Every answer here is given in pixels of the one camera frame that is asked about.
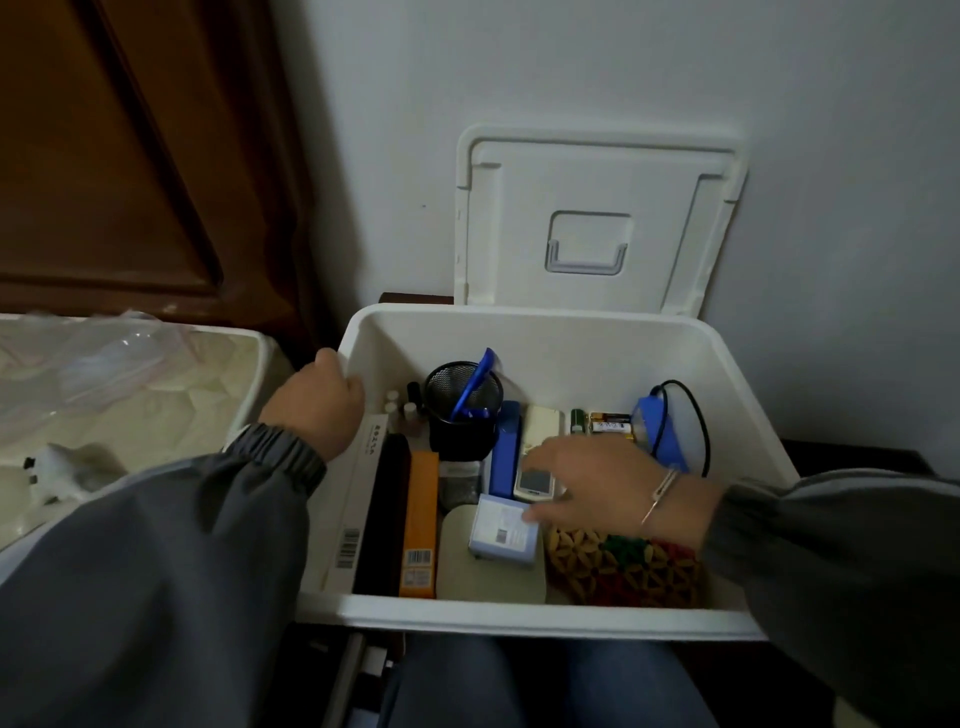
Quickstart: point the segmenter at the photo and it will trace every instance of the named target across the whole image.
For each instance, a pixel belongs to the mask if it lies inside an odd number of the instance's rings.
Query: woven coaster
[[[552,528],[546,548],[551,580],[580,604],[700,606],[700,562],[682,546]]]

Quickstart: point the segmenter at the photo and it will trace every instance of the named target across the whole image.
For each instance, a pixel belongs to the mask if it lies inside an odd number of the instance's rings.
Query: sleeve cuff
[[[713,514],[701,559],[721,576],[742,584],[756,570],[758,543],[766,538],[776,512],[774,496],[742,485],[731,486]]]
[[[230,444],[227,452],[283,471],[306,491],[307,497],[326,475],[326,463],[322,457],[297,435],[280,427],[262,423],[250,425]]]

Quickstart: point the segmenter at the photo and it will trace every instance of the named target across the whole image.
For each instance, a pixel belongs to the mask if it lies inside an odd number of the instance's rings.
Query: battery
[[[587,434],[587,413],[584,412],[582,409],[570,410],[570,434],[571,435]]]
[[[620,435],[635,442],[634,428],[630,424],[631,415],[615,412],[590,412],[589,432],[591,435]]]

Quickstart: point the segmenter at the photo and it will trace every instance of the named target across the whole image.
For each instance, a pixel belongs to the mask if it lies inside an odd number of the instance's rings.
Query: storage box lid
[[[730,139],[470,127],[454,302],[697,316],[746,174]]]

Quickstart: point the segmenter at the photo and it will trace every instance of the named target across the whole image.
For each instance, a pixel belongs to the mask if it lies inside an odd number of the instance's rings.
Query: wooden door
[[[0,310],[335,338],[263,0],[5,2],[0,89]]]

